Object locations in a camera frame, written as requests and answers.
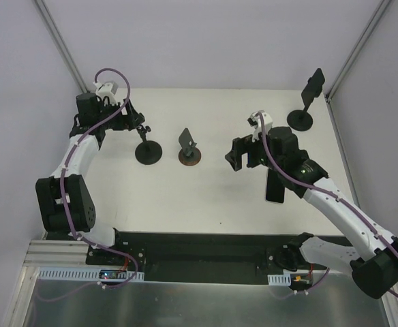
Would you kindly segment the black clamp phone stand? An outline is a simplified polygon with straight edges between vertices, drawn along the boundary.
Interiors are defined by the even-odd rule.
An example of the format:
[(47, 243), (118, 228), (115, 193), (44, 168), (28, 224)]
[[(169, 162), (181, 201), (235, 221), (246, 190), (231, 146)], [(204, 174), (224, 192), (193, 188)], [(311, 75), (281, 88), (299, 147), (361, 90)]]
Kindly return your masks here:
[(147, 140), (147, 134), (151, 131), (149, 126), (139, 125), (136, 128), (142, 142), (136, 147), (135, 157), (143, 165), (156, 164), (162, 158), (162, 147), (153, 140)]
[(287, 115), (287, 124), (296, 131), (308, 131), (313, 126), (313, 118), (309, 113), (309, 106), (301, 110), (293, 110)]

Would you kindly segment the white-edged black phone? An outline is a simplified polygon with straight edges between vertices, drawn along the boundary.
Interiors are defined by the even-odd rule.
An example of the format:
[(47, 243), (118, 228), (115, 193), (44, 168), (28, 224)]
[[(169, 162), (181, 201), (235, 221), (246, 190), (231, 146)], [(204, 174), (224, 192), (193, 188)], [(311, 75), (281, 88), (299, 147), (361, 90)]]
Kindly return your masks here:
[(279, 179), (278, 173), (269, 169), (267, 172), (265, 200), (267, 202), (283, 204), (285, 187)]

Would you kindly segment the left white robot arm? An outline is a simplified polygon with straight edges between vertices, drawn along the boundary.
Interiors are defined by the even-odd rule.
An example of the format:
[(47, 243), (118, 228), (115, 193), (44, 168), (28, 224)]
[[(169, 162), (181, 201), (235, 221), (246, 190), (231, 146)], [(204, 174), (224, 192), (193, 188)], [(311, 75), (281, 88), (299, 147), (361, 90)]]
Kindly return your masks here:
[(116, 243), (114, 227), (97, 220), (85, 176), (102, 147), (106, 131), (142, 129), (145, 117), (131, 102), (121, 103), (95, 93), (76, 96), (78, 113), (70, 132), (67, 152), (58, 168), (35, 184), (44, 229), (49, 233), (86, 238), (102, 245), (101, 256), (111, 265), (120, 264), (125, 249)]

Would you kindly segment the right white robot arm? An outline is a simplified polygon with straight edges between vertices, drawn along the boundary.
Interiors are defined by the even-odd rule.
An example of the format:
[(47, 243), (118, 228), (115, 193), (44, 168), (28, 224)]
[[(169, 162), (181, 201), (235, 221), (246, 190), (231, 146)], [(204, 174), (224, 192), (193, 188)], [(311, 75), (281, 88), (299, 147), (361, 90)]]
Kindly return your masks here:
[(235, 138), (225, 159), (234, 171), (247, 167), (268, 169), (266, 199), (281, 204), (286, 190), (320, 211), (349, 241), (329, 243), (310, 233), (299, 234), (274, 254), (274, 263), (295, 272), (319, 264), (351, 276), (368, 296), (378, 299), (398, 282), (398, 236), (382, 228), (347, 199), (328, 172), (299, 146), (289, 127)]

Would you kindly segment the grey stand with wooden base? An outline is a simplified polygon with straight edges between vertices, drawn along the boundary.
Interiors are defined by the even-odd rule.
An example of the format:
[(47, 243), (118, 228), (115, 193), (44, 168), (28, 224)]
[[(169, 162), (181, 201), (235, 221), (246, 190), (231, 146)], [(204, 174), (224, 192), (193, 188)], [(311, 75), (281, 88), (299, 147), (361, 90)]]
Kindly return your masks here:
[(202, 154), (194, 142), (192, 135), (188, 128), (185, 128), (179, 136), (179, 144), (181, 150), (179, 151), (179, 161), (184, 166), (194, 166), (198, 164), (202, 158)]

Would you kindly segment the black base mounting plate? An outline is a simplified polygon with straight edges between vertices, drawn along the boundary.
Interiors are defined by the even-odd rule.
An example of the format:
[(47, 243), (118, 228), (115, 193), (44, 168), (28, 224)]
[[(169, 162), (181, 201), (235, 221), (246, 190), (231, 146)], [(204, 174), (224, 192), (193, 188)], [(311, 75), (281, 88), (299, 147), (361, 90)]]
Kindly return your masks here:
[(326, 268), (319, 259), (306, 260), (299, 247), (311, 234), (186, 234), (119, 232), (111, 253), (88, 249), (86, 264), (125, 265), (122, 253), (135, 262), (128, 271), (144, 273), (145, 281), (264, 285), (268, 275), (314, 267)]

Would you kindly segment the aluminium frame post right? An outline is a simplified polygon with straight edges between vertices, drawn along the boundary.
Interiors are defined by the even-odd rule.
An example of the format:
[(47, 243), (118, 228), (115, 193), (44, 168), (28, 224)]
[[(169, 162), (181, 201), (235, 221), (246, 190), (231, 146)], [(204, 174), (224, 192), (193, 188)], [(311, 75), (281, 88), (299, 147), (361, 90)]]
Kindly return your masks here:
[(343, 84), (347, 75), (350, 73), (350, 70), (353, 68), (354, 64), (356, 63), (358, 57), (365, 49), (371, 36), (376, 31), (383, 17), (386, 15), (387, 11), (389, 10), (389, 8), (393, 3), (394, 3), (393, 0), (381, 0), (379, 4), (377, 4), (373, 14), (371, 15), (370, 19), (365, 25), (362, 33), (358, 37), (355, 45), (351, 49), (350, 54), (347, 56), (344, 64), (339, 70), (338, 75), (334, 79), (330, 89), (325, 93), (325, 100), (328, 104), (331, 102), (335, 94), (338, 92), (340, 86)]

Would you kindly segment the aluminium frame post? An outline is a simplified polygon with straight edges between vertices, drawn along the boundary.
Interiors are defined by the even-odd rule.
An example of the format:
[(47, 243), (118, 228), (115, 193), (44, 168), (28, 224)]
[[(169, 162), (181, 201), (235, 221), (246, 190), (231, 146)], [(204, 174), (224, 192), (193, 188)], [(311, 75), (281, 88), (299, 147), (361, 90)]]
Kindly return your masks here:
[(377, 4), (373, 14), (371, 15), (370, 19), (365, 25), (362, 33), (358, 37), (355, 45), (351, 49), (350, 54), (347, 56), (344, 64), (339, 70), (338, 75), (334, 79), (330, 89), (325, 93), (325, 100), (328, 104), (331, 102), (335, 94), (338, 92), (340, 86), (343, 84), (347, 75), (350, 73), (350, 70), (353, 68), (354, 64), (356, 63), (358, 57), (365, 49), (371, 36), (376, 31), (383, 17), (386, 15), (387, 11), (389, 10), (389, 8), (393, 3), (394, 3), (393, 0), (381, 0), (379, 4)]
[(82, 74), (80, 73), (78, 66), (63, 39), (63, 36), (52, 16), (46, 2), (44, 0), (33, 0), (34, 4), (42, 22), (44, 23), (45, 28), (47, 29), (57, 51), (59, 52), (63, 62), (72, 76), (72, 79), (81, 93), (88, 93), (89, 88), (86, 85)]

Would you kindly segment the aluminium frame post left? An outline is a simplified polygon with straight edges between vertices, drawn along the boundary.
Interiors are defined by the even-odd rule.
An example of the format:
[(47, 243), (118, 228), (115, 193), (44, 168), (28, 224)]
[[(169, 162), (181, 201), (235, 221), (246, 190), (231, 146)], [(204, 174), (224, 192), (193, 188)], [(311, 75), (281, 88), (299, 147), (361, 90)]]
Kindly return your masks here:
[(59, 52), (63, 62), (72, 76), (72, 79), (81, 93), (88, 93), (89, 88), (86, 85), (82, 74), (80, 73), (78, 66), (63, 39), (63, 36), (52, 16), (46, 2), (44, 0), (33, 0), (34, 4), (42, 22), (44, 23), (45, 28), (47, 29), (57, 51)]

